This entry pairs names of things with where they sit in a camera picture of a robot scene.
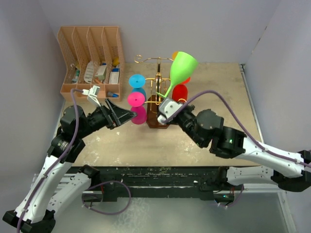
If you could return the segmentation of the pink wine glass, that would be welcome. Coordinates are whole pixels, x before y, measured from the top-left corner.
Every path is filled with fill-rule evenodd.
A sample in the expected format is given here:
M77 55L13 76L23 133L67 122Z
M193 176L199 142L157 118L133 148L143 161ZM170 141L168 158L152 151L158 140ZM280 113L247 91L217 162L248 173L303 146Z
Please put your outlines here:
M147 120L147 113L144 108L145 103L145 96L140 92L132 92L127 97L128 104L131 106L131 111L137 114L131 121L136 124L140 125L146 122Z

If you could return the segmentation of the green wine glass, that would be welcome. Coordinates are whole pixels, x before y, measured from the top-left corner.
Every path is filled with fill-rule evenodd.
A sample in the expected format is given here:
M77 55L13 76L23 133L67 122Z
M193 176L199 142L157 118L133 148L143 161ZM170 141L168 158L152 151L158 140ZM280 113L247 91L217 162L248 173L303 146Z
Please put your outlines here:
M199 62L190 54L179 51L171 65L170 69L170 86L165 94L156 92L162 98L166 98L171 90L178 84L181 84L186 79L188 79L195 69L197 68Z

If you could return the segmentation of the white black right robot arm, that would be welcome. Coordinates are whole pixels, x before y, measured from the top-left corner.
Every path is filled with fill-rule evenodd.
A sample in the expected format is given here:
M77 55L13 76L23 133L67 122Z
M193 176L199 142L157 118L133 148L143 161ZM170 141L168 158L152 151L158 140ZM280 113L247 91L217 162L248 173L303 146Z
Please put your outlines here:
M244 132L224 126L224 119L212 110L194 115L193 109L187 106L170 123L178 125L200 148L209 148L217 157L258 164L226 168L225 173L216 178L221 190L246 183L274 184L291 192L302 192L311 186L311 174L303 165L310 162L310 152L294 153L253 141Z

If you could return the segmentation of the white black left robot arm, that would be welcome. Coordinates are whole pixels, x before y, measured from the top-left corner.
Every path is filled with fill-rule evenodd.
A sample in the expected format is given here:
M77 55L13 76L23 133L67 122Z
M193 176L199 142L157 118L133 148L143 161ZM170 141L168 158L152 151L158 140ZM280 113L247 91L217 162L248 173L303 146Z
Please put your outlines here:
M105 106L99 104L88 115L76 103L65 109L56 137L51 141L44 165L31 190L15 210L7 211L3 216L3 221L15 227L17 232L50 233L56 224L57 214L76 196L87 189L99 187L100 171L84 165L64 188L56 191L84 149L83 138L104 127L112 130L137 116L109 99L105 103Z

